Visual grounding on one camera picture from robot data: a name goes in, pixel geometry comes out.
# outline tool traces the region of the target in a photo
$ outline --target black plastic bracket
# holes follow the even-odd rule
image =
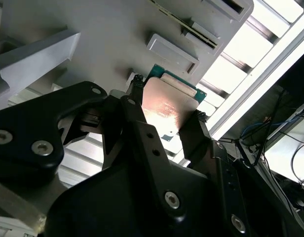
[[[195,112],[180,130],[185,159],[189,168],[206,175],[215,184],[220,199],[222,222],[234,236],[250,236],[249,224],[236,169],[228,159],[225,147],[211,140],[205,122]],[[234,217],[245,227],[242,233],[234,226]]]
[[[0,144],[0,179],[31,184],[52,178],[64,156],[60,120],[70,116],[65,123],[70,129],[78,113],[101,104],[106,97],[104,89],[85,81],[1,110],[0,130],[8,131],[12,139]],[[35,154],[32,145],[36,141],[50,143],[52,152]]]

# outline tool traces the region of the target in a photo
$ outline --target screw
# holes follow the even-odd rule
[[[96,94],[100,94],[101,93],[101,91],[99,89],[97,89],[97,88],[93,88],[92,91],[94,93],[96,93]]]
[[[173,209],[177,209],[180,207],[180,200],[173,192],[168,191],[165,193],[165,201]]]
[[[231,216],[231,222],[233,224],[233,226],[242,234],[245,233],[245,225],[244,223],[241,221],[240,218],[238,218],[236,215]]]
[[[36,141],[32,145],[32,151],[39,156],[48,156],[53,152],[53,146],[47,141]]]
[[[129,102],[130,104],[133,104],[133,105],[136,104],[136,102],[135,102],[134,100],[131,100],[131,99],[128,99],[128,102]]]
[[[0,130],[0,145],[4,145],[13,140],[13,135],[5,130]]]
[[[218,147],[219,147],[220,149],[223,149],[223,146],[222,146],[222,144],[221,144],[220,142],[216,142],[216,144],[218,145]]]

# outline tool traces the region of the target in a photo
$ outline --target blue wire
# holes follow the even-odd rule
[[[277,126],[277,125],[282,125],[282,124],[284,124],[284,123],[293,122],[293,121],[296,121],[297,119],[298,119],[298,117],[297,117],[297,118],[293,118],[293,119],[288,120],[288,121],[284,121],[284,122],[277,122],[277,123],[272,124],[272,126]],[[257,125],[263,125],[263,124],[264,124],[263,122],[258,122],[258,123],[255,123],[255,124],[252,124],[252,125],[247,126],[247,127],[243,130],[243,132],[241,133],[241,136],[240,136],[240,137],[243,137],[243,136],[245,135],[246,131],[247,131],[249,128],[254,127],[254,126],[257,126]]]

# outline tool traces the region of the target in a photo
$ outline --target rectangular opening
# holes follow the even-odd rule
[[[211,48],[212,50],[215,49],[217,47],[217,44],[215,44],[212,40],[208,39],[208,41],[204,41],[202,40],[198,35],[194,34],[191,31],[187,31],[187,33],[185,34],[185,36],[191,40],[191,41],[197,41],[199,40],[200,44],[205,44],[206,46],[208,46],[209,48]]]
[[[225,4],[227,4],[229,7],[231,7],[234,11],[236,11],[238,14],[241,14],[241,12],[244,10],[243,7],[241,7],[239,4],[237,4],[234,0],[222,0]]]

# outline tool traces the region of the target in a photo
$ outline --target gray metal plate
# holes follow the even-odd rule
[[[144,87],[142,108],[160,136],[176,134],[198,105],[194,98],[159,78],[150,78]]]

